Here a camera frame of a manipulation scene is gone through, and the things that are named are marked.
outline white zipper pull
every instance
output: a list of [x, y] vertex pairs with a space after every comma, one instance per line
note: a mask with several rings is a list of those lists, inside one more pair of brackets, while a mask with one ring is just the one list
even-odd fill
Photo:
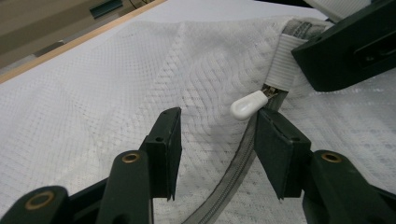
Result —
[[250, 118], [260, 108], [268, 103], [268, 100], [276, 96], [277, 89], [268, 87], [262, 91], [255, 91], [250, 95], [241, 98], [231, 105], [231, 115], [237, 120], [245, 120]]

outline metal grommet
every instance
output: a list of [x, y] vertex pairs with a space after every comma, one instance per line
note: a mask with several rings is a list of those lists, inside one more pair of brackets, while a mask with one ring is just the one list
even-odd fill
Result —
[[129, 153], [122, 157], [122, 161], [125, 163], [131, 163], [139, 160], [139, 158], [140, 158], [139, 154]]
[[54, 198], [55, 194], [50, 190], [41, 192], [29, 199], [29, 201], [27, 201], [25, 204], [25, 208], [27, 210], [36, 210], [42, 208], [52, 202]]
[[329, 162], [341, 162], [341, 157], [335, 153], [325, 152], [321, 155], [322, 159]]

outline gray zipper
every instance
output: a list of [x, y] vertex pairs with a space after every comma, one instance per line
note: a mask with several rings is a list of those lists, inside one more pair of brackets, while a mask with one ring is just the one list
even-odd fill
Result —
[[[325, 25], [313, 25], [309, 21], [291, 20], [288, 22], [282, 33], [308, 40], [320, 35], [325, 30], [325, 27]], [[262, 91], [266, 95], [268, 93], [273, 94], [273, 92], [268, 92], [273, 90], [265, 85], [262, 88]], [[276, 90], [276, 94], [273, 94], [271, 96], [272, 98], [269, 97], [270, 99], [265, 107], [277, 111], [282, 105], [287, 94], [288, 93], [286, 91]], [[242, 184], [246, 173], [250, 169], [251, 164], [256, 158], [256, 153], [254, 151], [256, 118], [257, 113], [250, 118], [241, 143], [235, 152], [235, 156], [219, 184], [215, 187], [207, 200], [183, 223], [214, 223], [225, 206], [227, 206], [231, 198], [234, 196], [239, 186]]]
[[[287, 93], [285, 91], [278, 91], [277, 95], [271, 98], [265, 107], [278, 110], [286, 95]], [[213, 193], [183, 223], [214, 223], [236, 193], [256, 158], [256, 153], [254, 152], [256, 118], [257, 113], [250, 118], [239, 148], [235, 152], [235, 156], [223, 178], [213, 190]]]

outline white fabric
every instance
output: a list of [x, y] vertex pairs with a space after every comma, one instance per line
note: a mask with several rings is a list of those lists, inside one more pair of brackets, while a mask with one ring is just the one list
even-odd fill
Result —
[[[183, 154], [174, 202], [155, 200], [157, 223], [179, 223], [218, 184], [245, 122], [230, 104], [261, 88], [287, 18], [137, 22], [74, 60], [0, 86], [0, 214], [45, 185], [74, 193], [137, 149], [162, 110], [181, 106]], [[300, 74], [281, 108], [313, 142], [348, 156], [396, 192], [395, 71], [318, 93]], [[304, 223], [300, 199], [280, 203], [256, 160], [218, 223]]]
[[279, 46], [272, 61], [268, 78], [265, 79], [265, 84], [282, 91], [290, 90], [295, 75], [300, 71], [300, 66], [290, 52], [306, 41], [291, 35], [282, 34], [280, 36]]
[[175, 202], [155, 200], [158, 223], [178, 223], [219, 183], [246, 129], [233, 101], [259, 90], [288, 18], [136, 22], [71, 62], [0, 86], [1, 214], [45, 185], [75, 193], [138, 149], [161, 111], [182, 108]]

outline wooden table edge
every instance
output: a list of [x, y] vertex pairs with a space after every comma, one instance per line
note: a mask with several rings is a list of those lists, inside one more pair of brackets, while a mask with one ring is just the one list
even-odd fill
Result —
[[68, 50], [70, 50], [72, 48], [74, 48], [75, 46], [78, 46], [78, 45], [84, 43], [87, 40], [90, 40], [90, 39], [96, 37], [97, 35], [105, 32], [105, 31], [107, 31], [107, 30], [109, 30], [109, 29], [111, 29], [111, 28], [113, 28], [113, 27], [115, 27], [117, 25], [122, 24], [123, 22], [126, 22], [126, 21], [130, 20], [131, 18], [133, 18], [133, 17], [135, 17], [135, 16], [137, 16], [139, 14], [142, 14], [143, 12], [145, 12], [145, 11], [151, 9], [151, 8], [154, 8], [154, 7], [158, 6], [159, 4], [161, 4], [161, 3], [165, 2], [165, 1], [166, 0], [155, 0], [154, 2], [151, 2], [151, 3], [149, 3], [149, 4], [147, 4], [147, 5], [143, 6], [143, 7], [140, 7], [138, 9], [136, 9], [136, 10], [134, 10], [134, 11], [132, 11], [132, 12], [130, 12], [130, 13], [128, 13], [128, 14], [116, 19], [116, 20], [114, 20], [114, 21], [109, 22], [108, 24], [106, 24], [104, 26], [101, 26], [101, 27], [97, 28], [96, 30], [93, 30], [93, 31], [91, 31], [91, 32], [89, 32], [89, 33], [87, 33], [87, 34], [85, 34], [85, 35], [83, 35], [83, 36], [81, 36], [81, 37], [79, 37], [79, 38], [77, 38], [75, 40], [70, 41], [69, 43], [67, 43], [67, 44], [65, 44], [63, 46], [60, 46], [59, 48], [57, 48], [55, 50], [52, 50], [52, 51], [50, 51], [50, 52], [48, 52], [48, 53], [46, 53], [46, 54], [44, 54], [44, 55], [42, 55], [42, 56], [40, 56], [40, 57], [38, 57], [36, 59], [33, 59], [32, 61], [30, 61], [28, 63], [25, 63], [25, 64], [15, 68], [15, 69], [9, 71], [9, 72], [3, 74], [2, 76], [0, 76], [0, 84], [6, 82], [6, 81], [8, 81], [8, 80], [10, 80], [10, 79], [12, 79], [12, 78], [14, 78], [16, 76], [18, 76], [18, 75], [20, 75], [20, 74], [22, 74], [22, 73], [24, 73], [24, 72], [36, 67], [36, 66], [38, 66], [40, 64], [42, 64], [42, 63], [44, 63], [44, 62], [46, 62], [46, 61], [48, 61], [48, 60], [50, 60], [50, 59], [62, 54], [62, 53], [64, 53], [64, 52], [66, 52], [66, 51], [68, 51]]

